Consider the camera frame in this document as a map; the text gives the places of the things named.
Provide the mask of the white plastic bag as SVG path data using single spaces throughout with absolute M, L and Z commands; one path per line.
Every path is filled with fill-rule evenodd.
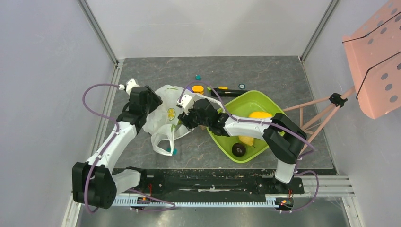
M 159 147 L 161 141 L 168 141 L 170 149 L 173 150 L 174 140 L 191 132 L 179 123 L 178 116 L 184 112 L 182 108 L 177 106 L 177 101 L 179 100 L 181 93 L 184 93 L 184 98 L 191 97 L 193 98 L 193 101 L 205 98 L 211 103 L 215 103 L 220 107 L 223 106 L 219 100 L 201 94 L 192 93 L 187 89 L 177 86 L 164 85 L 157 89 L 155 93 L 161 97 L 162 104 L 152 113 L 148 114 L 146 123 L 142 129 L 151 134 L 153 150 L 164 156 L 172 156 L 173 153 L 172 151 L 167 151 L 164 148 Z

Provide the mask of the dark purple fake fruit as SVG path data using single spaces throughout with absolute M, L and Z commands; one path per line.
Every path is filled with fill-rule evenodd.
M 246 146 L 243 143 L 235 143 L 231 152 L 235 157 L 243 157 L 246 154 Z

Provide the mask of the yellow fake pear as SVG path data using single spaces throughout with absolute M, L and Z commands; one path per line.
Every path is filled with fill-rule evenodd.
M 248 136 L 238 136 L 238 138 L 243 144 L 254 147 L 255 138 L 248 137 Z

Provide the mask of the yellow fake lemon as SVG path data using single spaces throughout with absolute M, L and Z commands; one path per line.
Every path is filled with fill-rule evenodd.
M 255 118 L 255 119 L 265 119 L 265 118 L 271 118 L 273 117 L 272 114 L 269 112 L 264 112 L 264 111 L 255 111 L 249 114 L 249 118 Z

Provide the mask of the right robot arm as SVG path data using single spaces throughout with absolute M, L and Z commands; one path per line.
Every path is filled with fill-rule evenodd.
M 285 114 L 277 113 L 272 118 L 254 119 L 220 113 L 208 99 L 185 101 L 180 98 L 177 106 L 184 112 L 179 120 L 189 130 L 205 126 L 217 136 L 247 136 L 264 140 L 278 159 L 273 187 L 279 193 L 285 193 L 292 187 L 296 163 L 307 135 Z

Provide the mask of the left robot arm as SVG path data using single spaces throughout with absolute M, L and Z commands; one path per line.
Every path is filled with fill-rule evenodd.
M 87 212 L 108 209 L 115 197 L 129 189 L 144 192 L 148 179 L 143 170 L 128 167 L 118 174 L 113 170 L 127 145 L 146 123 L 147 116 L 156 110 L 162 99 L 149 86 L 125 87 L 129 100 L 116 118 L 107 117 L 114 128 L 105 142 L 86 162 L 77 162 L 72 168 L 73 200 L 85 205 Z

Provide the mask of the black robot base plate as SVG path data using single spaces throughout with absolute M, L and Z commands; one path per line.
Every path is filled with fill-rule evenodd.
M 139 169 L 141 192 L 162 194 L 173 191 L 252 192 L 272 195 L 304 194 L 300 177 L 284 184 L 272 169 Z

